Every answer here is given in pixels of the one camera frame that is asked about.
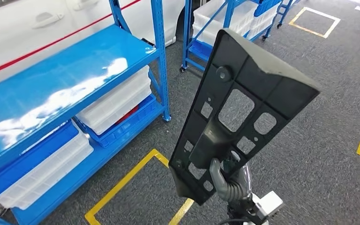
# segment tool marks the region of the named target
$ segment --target rectangular hole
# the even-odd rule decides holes
[[[203,176],[203,174],[206,172],[205,169],[196,168],[193,163],[190,163],[190,165],[188,166],[188,170],[197,180],[199,180]]]
[[[254,147],[255,143],[243,136],[237,143],[237,148],[247,155]]]
[[[186,145],[184,145],[184,149],[191,152],[193,147],[193,144],[187,140]]]
[[[230,131],[235,132],[254,107],[253,100],[240,90],[233,89],[218,115],[218,120]]]
[[[262,113],[254,123],[255,130],[262,135],[267,134],[275,125],[277,120],[268,112]]]
[[[209,118],[210,116],[210,113],[212,113],[212,106],[210,106],[209,103],[207,102],[204,102],[203,103],[203,106],[202,106],[202,109],[201,109],[201,114],[205,117],[205,118]]]
[[[204,187],[207,191],[213,190],[213,185],[212,185],[208,180],[206,180],[206,181],[203,183],[203,187]]]

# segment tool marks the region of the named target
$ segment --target glossy blue shelf surface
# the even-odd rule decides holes
[[[159,56],[112,25],[0,83],[0,167]]]
[[[58,205],[75,192],[89,177],[100,169],[108,160],[116,155],[125,145],[146,128],[157,116],[162,114],[164,107],[157,101],[150,111],[137,124],[134,124],[125,135],[107,148],[101,147],[90,139],[94,151],[77,167],[62,178],[56,185],[36,200],[26,210],[11,209],[20,225],[36,225],[49,215]]]

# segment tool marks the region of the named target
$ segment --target mounting plate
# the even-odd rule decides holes
[[[232,108],[220,112],[235,92],[241,93],[253,109],[233,116],[233,120],[241,119],[234,128],[222,119],[223,115],[231,114]],[[206,187],[213,183],[209,173],[212,158],[222,161],[231,151],[239,156],[230,170],[222,170],[229,178],[318,94],[316,83],[297,69],[235,32],[220,30],[169,161],[178,195],[191,198],[199,205],[205,203],[216,191]],[[237,97],[229,103],[240,101]],[[256,129],[262,114],[275,118],[269,130]],[[243,152],[239,146],[245,138],[254,146],[249,152]],[[203,175],[194,176],[191,164],[202,169]]]

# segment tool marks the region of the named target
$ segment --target car door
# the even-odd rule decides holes
[[[124,7],[133,1],[120,0],[119,2],[120,6]],[[111,13],[108,0],[67,0],[67,4],[79,29],[99,21]],[[175,41],[177,19],[184,4],[183,0],[163,0],[166,45]],[[126,7],[122,10],[122,15],[134,36],[155,43],[150,0],[142,0]],[[113,23],[113,18],[109,16],[82,30],[80,35],[82,38],[86,38]]]
[[[76,42],[77,34],[35,52],[74,31],[71,16],[64,0],[0,0],[0,81]]]

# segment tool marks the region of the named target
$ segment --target shelf rack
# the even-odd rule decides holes
[[[223,28],[228,28],[230,26],[231,17],[234,12],[234,8],[245,2],[246,0],[225,0],[225,2],[222,4],[221,7],[212,15],[212,17],[209,19],[209,21],[205,24],[204,27],[198,32],[197,35],[195,35],[194,38],[190,37],[190,28],[191,28],[191,6],[192,6],[192,0],[186,0],[185,5],[185,13],[184,13],[184,32],[183,32],[183,60],[182,65],[180,67],[180,72],[185,72],[185,70],[188,68],[188,63],[195,66],[196,68],[200,70],[205,70],[203,66],[195,62],[189,57],[189,54],[192,53],[198,58],[202,59],[203,61],[207,62],[212,50],[212,46],[209,44],[200,42],[197,40],[199,35],[205,30],[205,28],[209,25],[209,23],[216,17],[216,15],[227,5],[227,10],[225,13],[225,19]],[[268,26],[266,29],[255,35],[253,38],[250,39],[250,41],[254,41],[257,38],[259,38],[261,35],[265,33],[265,35],[262,36],[262,40],[265,40],[270,36],[271,28],[275,22],[276,16],[273,18],[272,23],[270,26]]]
[[[0,83],[0,168],[60,124],[151,63],[160,101],[115,143],[94,151],[26,210],[13,208],[20,225],[42,221],[155,118],[170,121],[162,1],[150,0],[156,45],[132,36],[118,0],[109,0],[115,24]]]

